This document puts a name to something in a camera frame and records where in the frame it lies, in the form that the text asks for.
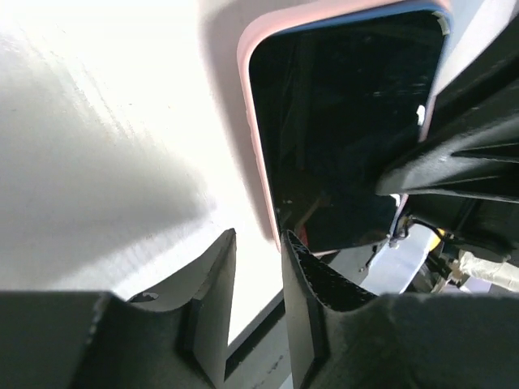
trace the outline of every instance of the yellow component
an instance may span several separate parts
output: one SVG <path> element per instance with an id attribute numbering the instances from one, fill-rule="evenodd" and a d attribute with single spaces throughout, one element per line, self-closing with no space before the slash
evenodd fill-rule
<path id="1" fill-rule="evenodd" d="M 442 234 L 442 236 L 445 235 L 445 231 L 443 229 L 440 229 L 439 231 Z M 429 251 L 433 251 L 439 245 L 440 242 L 440 238 L 437 237 L 435 234 L 434 238 L 432 239 L 431 245 L 429 246 Z"/>

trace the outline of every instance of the white backdrop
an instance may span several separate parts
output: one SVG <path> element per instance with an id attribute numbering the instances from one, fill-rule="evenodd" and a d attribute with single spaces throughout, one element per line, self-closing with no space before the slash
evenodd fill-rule
<path id="1" fill-rule="evenodd" d="M 129 297 L 235 227 L 232 340 L 281 288 L 236 46 L 255 17 L 297 2 L 2 2 L 0 287 Z M 455 15 L 467 3 L 443 83 L 515 0 L 454 0 Z"/>

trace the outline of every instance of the black phone screen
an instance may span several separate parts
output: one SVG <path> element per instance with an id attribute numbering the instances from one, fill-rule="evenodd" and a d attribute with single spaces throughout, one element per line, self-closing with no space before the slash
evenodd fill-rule
<path id="1" fill-rule="evenodd" d="M 293 28 L 251 56 L 277 226 L 313 252 L 379 242 L 397 210 L 375 184 L 418 141 L 447 24 L 434 9 L 392 10 Z"/>

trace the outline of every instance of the phone case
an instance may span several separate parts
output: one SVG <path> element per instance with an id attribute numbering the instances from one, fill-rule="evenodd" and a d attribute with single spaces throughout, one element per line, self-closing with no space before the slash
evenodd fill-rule
<path id="1" fill-rule="evenodd" d="M 368 11 L 382 6 L 390 6 L 392 4 L 404 5 L 405 3 L 409 3 L 409 5 L 416 5 L 417 3 L 427 4 L 437 6 L 446 12 L 450 11 L 449 0 L 429 0 L 426 2 L 419 0 L 409 2 L 406 0 L 322 0 L 262 15 L 249 24 L 240 37 L 237 55 L 238 70 L 247 109 L 247 120 L 251 128 L 252 146 L 254 148 L 256 163 L 258 165 L 262 187 L 267 202 L 268 218 L 270 219 L 272 233 L 278 250 L 281 249 L 281 240 L 277 230 L 276 213 L 268 183 L 258 122 L 256 120 L 255 106 L 252 98 L 251 82 L 249 79 L 249 61 L 251 60 L 252 53 L 258 44 L 265 38 L 288 28 L 294 28 L 303 24 L 309 24 L 341 15 Z M 385 11 L 385 15 L 390 15 L 390 12 Z M 432 112 L 431 104 L 433 101 L 434 99 L 431 98 L 430 105 L 427 107 L 428 113 Z"/>

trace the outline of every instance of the smartphone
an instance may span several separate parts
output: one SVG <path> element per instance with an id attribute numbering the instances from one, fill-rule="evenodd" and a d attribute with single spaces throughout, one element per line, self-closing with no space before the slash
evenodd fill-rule
<path id="1" fill-rule="evenodd" d="M 427 131 L 448 39 L 446 0 L 318 1 L 266 14 L 238 68 L 272 231 L 313 253 L 385 239 L 384 166 Z"/>

